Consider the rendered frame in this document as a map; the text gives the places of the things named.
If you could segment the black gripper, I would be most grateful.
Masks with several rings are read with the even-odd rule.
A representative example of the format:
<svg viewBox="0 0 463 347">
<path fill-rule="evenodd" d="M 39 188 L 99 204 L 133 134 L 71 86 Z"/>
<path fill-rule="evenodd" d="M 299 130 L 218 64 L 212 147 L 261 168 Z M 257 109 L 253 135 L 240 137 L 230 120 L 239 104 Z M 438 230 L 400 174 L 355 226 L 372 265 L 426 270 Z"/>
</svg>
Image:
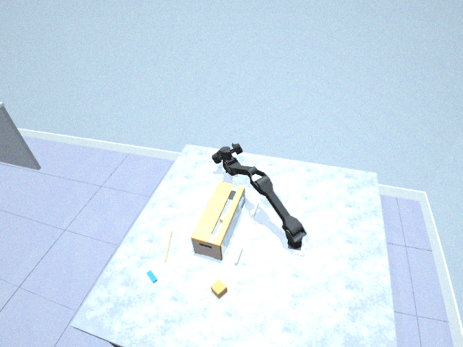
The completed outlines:
<svg viewBox="0 0 463 347">
<path fill-rule="evenodd" d="M 237 144 L 232 143 L 231 146 L 233 147 L 233 149 L 231 149 L 231 156 L 232 156 L 232 153 L 236 152 L 236 154 L 239 155 L 240 153 L 243 152 L 243 150 L 242 150 L 241 146 L 239 145 L 239 143 L 237 143 Z M 219 150 L 214 155 L 212 155 L 212 159 L 216 164 L 221 163 L 222 162 L 221 161 L 222 160 L 221 159 L 221 151 Z"/>
</svg>

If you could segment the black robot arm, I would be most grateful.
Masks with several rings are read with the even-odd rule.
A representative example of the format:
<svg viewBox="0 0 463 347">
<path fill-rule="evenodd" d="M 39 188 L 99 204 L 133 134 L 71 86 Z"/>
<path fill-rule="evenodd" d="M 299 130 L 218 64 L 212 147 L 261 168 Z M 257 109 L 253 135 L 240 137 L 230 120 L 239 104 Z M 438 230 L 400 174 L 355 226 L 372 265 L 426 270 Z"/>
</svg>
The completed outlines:
<svg viewBox="0 0 463 347">
<path fill-rule="evenodd" d="M 271 206 L 282 220 L 281 227 L 286 234 L 286 239 L 288 240 L 288 248 L 301 250 L 302 237 L 307 235 L 305 228 L 297 218 L 287 212 L 283 203 L 273 190 L 273 183 L 271 182 L 271 179 L 266 175 L 265 172 L 258 170 L 255 166 L 241 166 L 236 157 L 232 156 L 230 147 L 222 147 L 220 151 L 221 159 L 223 160 L 223 167 L 226 173 L 230 174 L 231 176 L 242 174 L 250 178 L 251 185 L 255 188 L 255 190 L 258 191 L 259 194 L 267 198 Z M 256 181 L 253 181 L 252 176 L 255 174 L 262 177 Z"/>
</svg>

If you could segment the small light blue block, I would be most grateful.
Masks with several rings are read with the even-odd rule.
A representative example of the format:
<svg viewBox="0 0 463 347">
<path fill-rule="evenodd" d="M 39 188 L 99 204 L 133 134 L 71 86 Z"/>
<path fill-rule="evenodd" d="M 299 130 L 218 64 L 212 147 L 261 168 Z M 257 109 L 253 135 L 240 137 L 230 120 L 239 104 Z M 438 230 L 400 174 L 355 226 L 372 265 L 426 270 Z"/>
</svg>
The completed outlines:
<svg viewBox="0 0 463 347">
<path fill-rule="evenodd" d="M 147 275 L 148 275 L 148 277 L 151 279 L 151 281 L 153 281 L 153 283 L 155 283 L 156 281 L 158 281 L 157 278 L 155 277 L 155 275 L 152 273 L 151 270 L 149 270 L 149 271 L 147 272 Z"/>
</svg>

